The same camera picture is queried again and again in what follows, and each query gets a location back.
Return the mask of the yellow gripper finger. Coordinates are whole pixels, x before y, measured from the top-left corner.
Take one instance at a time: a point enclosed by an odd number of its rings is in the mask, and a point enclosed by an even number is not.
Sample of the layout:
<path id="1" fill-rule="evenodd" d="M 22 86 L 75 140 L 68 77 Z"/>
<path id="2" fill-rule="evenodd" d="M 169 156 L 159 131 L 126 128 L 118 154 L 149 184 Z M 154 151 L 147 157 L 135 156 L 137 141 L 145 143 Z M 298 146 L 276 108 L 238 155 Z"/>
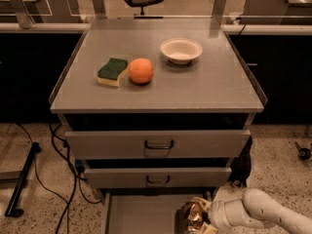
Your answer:
<path id="1" fill-rule="evenodd" d="M 192 202 L 197 203 L 204 211 L 207 211 L 212 204 L 210 201 L 200 197 L 194 197 Z"/>
<path id="2" fill-rule="evenodd" d="M 217 229 L 214 228 L 211 224 L 207 224 L 206 222 L 202 224 L 202 227 L 198 232 L 198 234 L 216 234 L 216 233 Z"/>

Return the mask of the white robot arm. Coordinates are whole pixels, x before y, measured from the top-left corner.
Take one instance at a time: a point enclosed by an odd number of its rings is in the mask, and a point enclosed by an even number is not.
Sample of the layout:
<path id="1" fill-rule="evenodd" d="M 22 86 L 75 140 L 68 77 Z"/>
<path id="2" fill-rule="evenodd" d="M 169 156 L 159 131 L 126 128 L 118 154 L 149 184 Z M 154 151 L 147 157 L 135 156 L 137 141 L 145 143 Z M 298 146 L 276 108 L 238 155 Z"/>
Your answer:
<path id="1" fill-rule="evenodd" d="M 196 234 L 215 234 L 236 226 L 280 226 L 290 234 L 312 234 L 312 219 L 294 212 L 259 189 L 247 190 L 241 199 L 209 202 L 195 197 L 187 204 L 186 222 Z"/>

